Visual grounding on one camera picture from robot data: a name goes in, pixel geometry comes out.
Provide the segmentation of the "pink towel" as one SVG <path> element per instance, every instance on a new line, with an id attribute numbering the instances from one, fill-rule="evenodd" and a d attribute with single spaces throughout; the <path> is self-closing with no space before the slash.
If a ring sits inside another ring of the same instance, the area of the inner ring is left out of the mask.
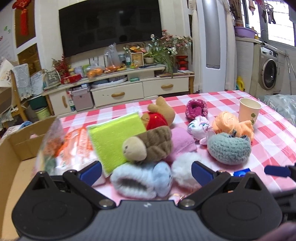
<path id="1" fill-rule="evenodd" d="M 197 151 L 195 139 L 183 128 L 176 127 L 171 129 L 171 140 L 173 148 L 171 153 L 165 158 L 166 162 L 171 163 L 181 154 Z"/>

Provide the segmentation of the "lime green sponge cloth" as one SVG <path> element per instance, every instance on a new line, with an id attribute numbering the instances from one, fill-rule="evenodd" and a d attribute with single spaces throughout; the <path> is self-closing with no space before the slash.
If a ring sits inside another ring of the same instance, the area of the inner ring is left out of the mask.
<path id="1" fill-rule="evenodd" d="M 122 144 L 129 137 L 146 131 L 137 112 L 118 118 L 90 125 L 87 127 L 93 150 L 102 164 L 105 177 L 112 174 L 115 168 L 127 162 L 122 153 Z"/>

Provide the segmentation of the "white patterned sock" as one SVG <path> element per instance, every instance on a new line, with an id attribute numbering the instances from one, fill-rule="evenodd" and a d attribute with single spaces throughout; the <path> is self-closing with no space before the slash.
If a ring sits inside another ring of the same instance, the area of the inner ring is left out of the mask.
<path id="1" fill-rule="evenodd" d="M 210 137 L 215 135 L 207 118 L 201 115 L 189 123 L 187 131 L 200 145 L 204 146 L 207 145 Z"/>

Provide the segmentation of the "light blue fluffy slipper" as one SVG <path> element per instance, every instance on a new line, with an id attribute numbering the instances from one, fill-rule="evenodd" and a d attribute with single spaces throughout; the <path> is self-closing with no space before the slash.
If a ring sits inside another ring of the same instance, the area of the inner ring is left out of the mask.
<path id="1" fill-rule="evenodd" d="M 154 199 L 169 194 L 173 178 L 170 166 L 164 161 L 141 165 L 125 163 L 114 169 L 110 182 L 124 197 Z"/>

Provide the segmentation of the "orange fluffy plush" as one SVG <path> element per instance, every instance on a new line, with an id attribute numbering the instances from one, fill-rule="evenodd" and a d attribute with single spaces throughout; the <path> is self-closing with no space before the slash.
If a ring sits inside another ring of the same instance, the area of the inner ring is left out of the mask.
<path id="1" fill-rule="evenodd" d="M 254 129 L 250 120 L 240 122 L 239 119 L 232 113 L 223 111 L 220 112 L 212 122 L 212 129 L 215 133 L 232 134 L 236 131 L 236 137 L 246 135 L 252 142 L 254 139 Z"/>

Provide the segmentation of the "brown monkey plush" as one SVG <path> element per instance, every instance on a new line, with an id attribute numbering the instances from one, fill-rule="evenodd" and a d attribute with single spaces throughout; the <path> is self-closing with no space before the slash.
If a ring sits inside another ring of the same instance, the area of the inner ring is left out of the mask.
<path id="1" fill-rule="evenodd" d="M 173 149 L 172 133 L 168 126 L 160 126 L 132 136 L 122 144 L 124 157 L 131 162 L 158 162 Z"/>

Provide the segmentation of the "magenta knitted sock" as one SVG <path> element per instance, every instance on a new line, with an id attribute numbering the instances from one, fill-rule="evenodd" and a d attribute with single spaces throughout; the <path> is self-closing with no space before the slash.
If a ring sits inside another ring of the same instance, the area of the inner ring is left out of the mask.
<path id="1" fill-rule="evenodd" d="M 207 103 L 201 99 L 192 99 L 186 105 L 185 115 L 187 119 L 194 120 L 198 116 L 207 118 L 208 106 Z"/>

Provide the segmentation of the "bear plush with red strawberry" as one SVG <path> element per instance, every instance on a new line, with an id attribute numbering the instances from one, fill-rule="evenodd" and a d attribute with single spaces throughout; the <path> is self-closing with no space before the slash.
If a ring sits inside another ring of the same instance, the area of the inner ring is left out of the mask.
<path id="1" fill-rule="evenodd" d="M 147 109 L 148 112 L 141 117 L 146 130 L 152 130 L 160 126 L 170 126 L 175 119 L 174 109 L 167 104 L 162 96 L 156 99 L 156 103 L 149 104 Z"/>

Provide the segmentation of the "orange tissue pack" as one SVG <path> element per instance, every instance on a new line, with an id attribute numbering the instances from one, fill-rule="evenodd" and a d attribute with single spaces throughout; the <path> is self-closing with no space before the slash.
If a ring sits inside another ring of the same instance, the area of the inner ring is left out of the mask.
<path id="1" fill-rule="evenodd" d="M 78 128 L 67 133 L 65 142 L 55 154 L 56 175 L 62 175 L 65 171 L 74 169 L 82 170 L 97 161 L 88 131 L 86 128 Z"/>

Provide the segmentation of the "blue snack packet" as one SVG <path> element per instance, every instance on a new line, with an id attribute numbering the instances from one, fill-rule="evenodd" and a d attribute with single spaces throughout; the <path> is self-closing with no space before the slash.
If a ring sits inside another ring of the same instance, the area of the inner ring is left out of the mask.
<path id="1" fill-rule="evenodd" d="M 233 176 L 234 177 L 243 177 L 246 175 L 246 173 L 250 172 L 251 170 L 249 168 L 246 168 L 246 169 L 242 169 L 242 170 L 238 170 L 238 171 L 235 171 L 233 173 Z"/>

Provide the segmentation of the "clear plastic snack bag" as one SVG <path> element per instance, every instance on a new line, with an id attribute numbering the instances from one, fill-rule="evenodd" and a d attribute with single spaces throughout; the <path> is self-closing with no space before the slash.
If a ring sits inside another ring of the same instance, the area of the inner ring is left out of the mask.
<path id="1" fill-rule="evenodd" d="M 65 132 L 59 118 L 52 117 L 51 120 L 52 123 L 43 137 L 37 154 L 35 170 L 37 172 L 46 171 L 49 175 L 56 175 L 57 153 L 64 144 Z"/>

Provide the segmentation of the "red checkered tablecloth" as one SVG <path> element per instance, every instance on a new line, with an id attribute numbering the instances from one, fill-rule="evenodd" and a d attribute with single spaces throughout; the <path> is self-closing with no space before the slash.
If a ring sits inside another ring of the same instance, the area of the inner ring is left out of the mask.
<path id="1" fill-rule="evenodd" d="M 166 98 L 167 103 L 175 110 L 174 124 L 186 128 L 188 120 L 185 109 L 191 99 L 203 99 L 208 104 L 208 120 L 214 120 L 222 111 L 235 115 L 239 111 L 239 100 L 250 95 L 239 90 L 221 91 L 201 94 L 179 95 Z M 136 101 L 114 107 L 101 108 L 85 113 L 70 113 L 61 118 L 65 132 L 95 123 L 106 122 L 119 116 L 134 112 L 147 111 L 151 100 Z M 295 163 L 295 127 L 283 116 L 266 106 L 261 110 L 254 125 L 254 141 L 249 161 L 243 168 L 254 171 L 271 192 L 295 188 L 295 182 L 290 178 L 273 177 L 264 173 L 266 165 L 286 166 Z"/>

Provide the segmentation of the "white paper cup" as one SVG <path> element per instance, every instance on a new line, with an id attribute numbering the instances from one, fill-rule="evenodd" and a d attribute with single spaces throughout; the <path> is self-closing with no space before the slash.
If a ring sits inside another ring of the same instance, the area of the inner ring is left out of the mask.
<path id="1" fill-rule="evenodd" d="M 251 121 L 252 125 L 255 124 L 259 112 L 261 110 L 261 104 L 250 98 L 241 98 L 239 100 L 239 116 L 240 122 Z"/>

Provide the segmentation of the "brown cardboard box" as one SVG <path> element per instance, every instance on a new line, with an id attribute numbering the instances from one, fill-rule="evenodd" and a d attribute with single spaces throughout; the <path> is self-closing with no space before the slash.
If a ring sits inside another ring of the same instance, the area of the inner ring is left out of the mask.
<path id="1" fill-rule="evenodd" d="M 36 156 L 55 117 L 21 128 L 1 141 L 1 240 L 15 240 L 18 234 L 11 214 L 32 180 Z"/>

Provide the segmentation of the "pink storage box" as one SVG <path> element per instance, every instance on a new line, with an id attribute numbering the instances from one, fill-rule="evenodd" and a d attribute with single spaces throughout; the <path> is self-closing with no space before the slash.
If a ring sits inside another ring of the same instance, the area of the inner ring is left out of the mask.
<path id="1" fill-rule="evenodd" d="M 72 99 L 77 111 L 90 109 L 94 107 L 93 98 L 90 89 L 78 89 L 71 91 Z"/>

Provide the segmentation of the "green plastic bucket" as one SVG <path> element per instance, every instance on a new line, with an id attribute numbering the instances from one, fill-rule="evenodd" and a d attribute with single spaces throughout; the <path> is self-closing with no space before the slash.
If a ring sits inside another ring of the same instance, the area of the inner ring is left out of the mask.
<path id="1" fill-rule="evenodd" d="M 42 121 L 42 120 L 44 120 L 46 118 L 49 118 L 51 116 L 51 113 L 50 113 L 50 111 L 49 111 L 49 109 L 48 109 L 47 106 L 44 107 L 44 108 L 37 109 L 34 112 L 35 112 L 37 118 L 40 121 Z"/>

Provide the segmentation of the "cream tv cabinet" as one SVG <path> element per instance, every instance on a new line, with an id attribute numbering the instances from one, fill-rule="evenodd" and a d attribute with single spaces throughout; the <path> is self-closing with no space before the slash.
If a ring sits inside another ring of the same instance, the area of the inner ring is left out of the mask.
<path id="1" fill-rule="evenodd" d="M 84 78 L 73 84 L 60 85 L 46 90 L 50 111 L 54 115 L 67 116 L 73 112 L 82 112 L 126 103 L 134 100 L 155 99 L 160 95 L 189 92 L 193 93 L 194 73 L 186 70 L 173 74 L 165 72 L 161 64 L 126 69 L 95 78 Z M 71 91 L 90 89 L 94 107 L 77 111 Z"/>

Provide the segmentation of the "white washing machine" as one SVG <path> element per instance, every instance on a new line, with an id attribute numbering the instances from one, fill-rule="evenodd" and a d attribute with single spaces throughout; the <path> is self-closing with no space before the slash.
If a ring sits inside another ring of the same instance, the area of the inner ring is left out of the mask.
<path id="1" fill-rule="evenodd" d="M 283 84 L 285 55 L 266 44 L 254 44 L 249 94 L 253 97 L 279 94 Z"/>

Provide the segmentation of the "wooden chair with lace cover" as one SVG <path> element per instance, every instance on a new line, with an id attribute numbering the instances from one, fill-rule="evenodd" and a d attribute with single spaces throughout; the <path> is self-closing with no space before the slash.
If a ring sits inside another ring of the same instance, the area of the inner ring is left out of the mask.
<path id="1" fill-rule="evenodd" d="M 31 96 L 29 65 L 14 66 L 4 59 L 1 62 L 1 123 L 12 121 L 17 115 L 27 121 L 22 101 Z"/>

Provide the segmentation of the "framed picture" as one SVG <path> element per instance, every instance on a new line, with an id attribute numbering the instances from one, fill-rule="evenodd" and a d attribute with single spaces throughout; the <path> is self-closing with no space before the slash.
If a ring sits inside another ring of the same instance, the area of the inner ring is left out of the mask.
<path id="1" fill-rule="evenodd" d="M 144 66 L 144 54 L 143 52 L 131 53 L 132 65 L 135 67 Z"/>

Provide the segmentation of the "potted flower plant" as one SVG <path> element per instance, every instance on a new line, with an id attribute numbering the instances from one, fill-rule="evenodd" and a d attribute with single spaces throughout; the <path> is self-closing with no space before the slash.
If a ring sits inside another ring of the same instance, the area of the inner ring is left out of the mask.
<path id="1" fill-rule="evenodd" d="M 144 58 L 153 58 L 155 63 L 164 64 L 166 71 L 173 74 L 177 54 L 191 49 L 192 41 L 191 36 L 174 36 L 162 30 L 161 37 L 151 34 Z"/>

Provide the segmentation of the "purple plastic basin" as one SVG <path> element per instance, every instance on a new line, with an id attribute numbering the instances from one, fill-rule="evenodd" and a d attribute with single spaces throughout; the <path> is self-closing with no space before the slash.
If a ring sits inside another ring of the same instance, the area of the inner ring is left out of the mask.
<path id="1" fill-rule="evenodd" d="M 256 34 L 255 30 L 252 30 L 250 28 L 245 28 L 245 27 L 235 27 L 234 30 L 235 30 L 235 35 L 241 38 L 254 39 Z"/>

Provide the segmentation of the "black television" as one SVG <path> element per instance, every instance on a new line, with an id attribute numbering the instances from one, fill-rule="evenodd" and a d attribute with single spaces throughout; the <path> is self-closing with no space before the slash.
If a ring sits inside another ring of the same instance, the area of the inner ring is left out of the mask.
<path id="1" fill-rule="evenodd" d="M 162 33 L 158 1 L 82 1 L 60 9 L 59 22 L 65 57 Z"/>

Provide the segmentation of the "white standing air conditioner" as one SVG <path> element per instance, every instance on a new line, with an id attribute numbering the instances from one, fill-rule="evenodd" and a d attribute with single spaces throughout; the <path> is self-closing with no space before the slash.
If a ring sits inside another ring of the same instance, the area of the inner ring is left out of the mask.
<path id="1" fill-rule="evenodd" d="M 189 1 L 194 92 L 234 90 L 236 42 L 228 1 Z"/>

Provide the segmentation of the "red chinese knot decoration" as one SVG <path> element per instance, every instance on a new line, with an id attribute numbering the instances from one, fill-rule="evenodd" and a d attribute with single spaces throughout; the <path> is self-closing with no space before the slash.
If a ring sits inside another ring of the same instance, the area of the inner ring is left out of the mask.
<path id="1" fill-rule="evenodd" d="M 14 2 L 12 8 L 18 9 L 21 11 L 20 15 L 20 34 L 22 36 L 27 36 L 29 34 L 29 17 L 28 17 L 28 5 L 31 3 L 31 0 L 17 0 Z"/>

